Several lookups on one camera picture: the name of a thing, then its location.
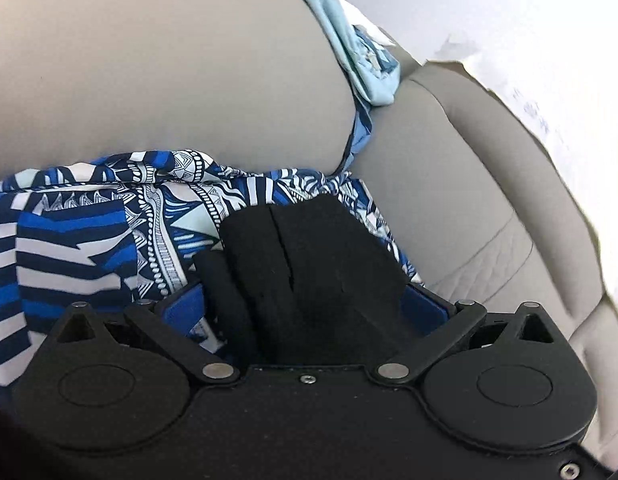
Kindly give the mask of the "beige sofa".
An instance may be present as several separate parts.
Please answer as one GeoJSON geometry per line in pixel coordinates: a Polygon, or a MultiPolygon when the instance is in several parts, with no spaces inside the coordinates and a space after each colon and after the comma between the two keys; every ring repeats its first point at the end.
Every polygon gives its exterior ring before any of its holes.
{"type": "MultiPolygon", "coordinates": [[[[355,173],[425,282],[536,299],[582,357],[585,443],[618,466],[618,314],[594,231],[540,142],[459,67],[402,64],[355,173]]],[[[136,148],[332,171],[349,84],[303,0],[0,0],[0,179],[136,148]]]]}

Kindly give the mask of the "light blue cloth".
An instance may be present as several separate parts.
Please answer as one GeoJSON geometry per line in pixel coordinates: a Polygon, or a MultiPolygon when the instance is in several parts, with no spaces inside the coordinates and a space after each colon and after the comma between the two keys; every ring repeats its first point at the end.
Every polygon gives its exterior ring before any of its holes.
{"type": "Polygon", "coordinates": [[[369,143],[371,110],[393,104],[400,84],[395,43],[347,0],[303,0],[318,21],[350,84],[356,113],[341,163],[347,169],[369,143]]]}

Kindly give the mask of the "blue white patterned sheet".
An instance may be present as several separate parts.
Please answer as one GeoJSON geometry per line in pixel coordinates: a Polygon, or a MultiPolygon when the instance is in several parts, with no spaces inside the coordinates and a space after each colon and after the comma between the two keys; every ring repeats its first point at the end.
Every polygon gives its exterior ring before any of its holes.
{"type": "Polygon", "coordinates": [[[190,281],[198,252],[221,248],[218,230],[229,214],[321,194],[336,197],[419,281],[369,190],[349,174],[254,174],[181,150],[27,169],[1,180],[0,389],[22,375],[73,302],[118,312],[134,300],[165,299],[190,281]]]}

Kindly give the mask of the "black pants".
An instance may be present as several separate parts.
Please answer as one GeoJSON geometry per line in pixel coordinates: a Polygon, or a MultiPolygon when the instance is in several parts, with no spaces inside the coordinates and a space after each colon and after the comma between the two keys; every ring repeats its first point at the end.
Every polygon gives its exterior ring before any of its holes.
{"type": "Polygon", "coordinates": [[[239,366],[379,364],[447,321],[333,196],[245,208],[220,236],[194,263],[239,366]]]}

